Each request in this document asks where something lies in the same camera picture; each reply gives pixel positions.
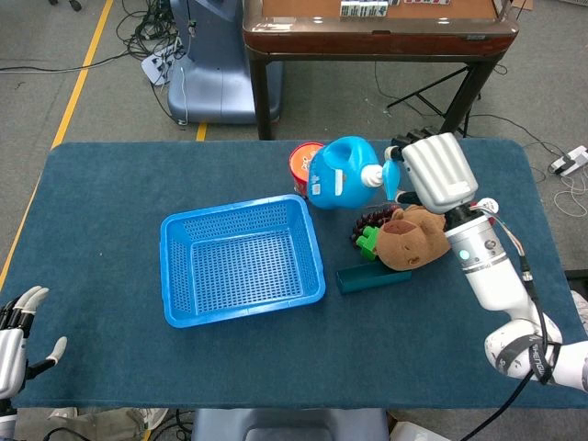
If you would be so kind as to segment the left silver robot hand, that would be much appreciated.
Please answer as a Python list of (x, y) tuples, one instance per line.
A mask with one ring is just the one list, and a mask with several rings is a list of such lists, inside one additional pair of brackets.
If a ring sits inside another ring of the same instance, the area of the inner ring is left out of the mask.
[(38, 363), (27, 358), (28, 338), (40, 304), (50, 289), (34, 286), (1, 307), (1, 399), (17, 396), (26, 381), (53, 368), (65, 353), (68, 339), (60, 337), (52, 351)]

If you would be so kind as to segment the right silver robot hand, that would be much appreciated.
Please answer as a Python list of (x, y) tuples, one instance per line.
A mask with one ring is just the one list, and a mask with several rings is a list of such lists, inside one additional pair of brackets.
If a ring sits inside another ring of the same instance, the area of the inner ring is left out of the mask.
[(445, 214), (469, 204), (479, 188), (458, 140), (442, 133), (411, 144), (394, 143), (384, 157), (404, 168), (413, 185), (411, 191), (396, 190), (394, 201), (425, 207), (434, 214)]

